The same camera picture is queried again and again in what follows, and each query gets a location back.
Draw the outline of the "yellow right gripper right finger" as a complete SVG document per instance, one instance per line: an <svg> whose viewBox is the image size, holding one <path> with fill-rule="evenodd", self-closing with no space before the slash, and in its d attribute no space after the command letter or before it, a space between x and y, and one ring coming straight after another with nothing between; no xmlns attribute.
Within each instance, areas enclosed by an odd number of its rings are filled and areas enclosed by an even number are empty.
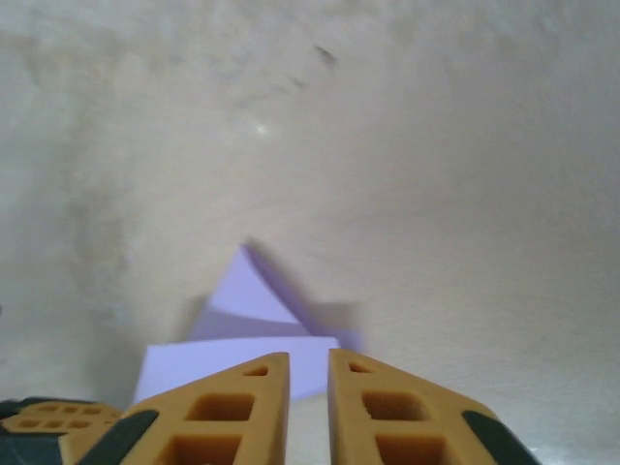
<svg viewBox="0 0 620 465"><path fill-rule="evenodd" d="M535 464L480 402L369 356L329 352L334 464Z"/></svg>

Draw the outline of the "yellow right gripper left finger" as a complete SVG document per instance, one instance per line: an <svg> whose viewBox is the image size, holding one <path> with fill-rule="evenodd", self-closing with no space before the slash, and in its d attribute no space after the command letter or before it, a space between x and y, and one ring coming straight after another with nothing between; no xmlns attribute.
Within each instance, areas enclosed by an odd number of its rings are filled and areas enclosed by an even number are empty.
<svg viewBox="0 0 620 465"><path fill-rule="evenodd" d="M282 464L289 405L289 356L272 353L142 400L80 461Z"/></svg>

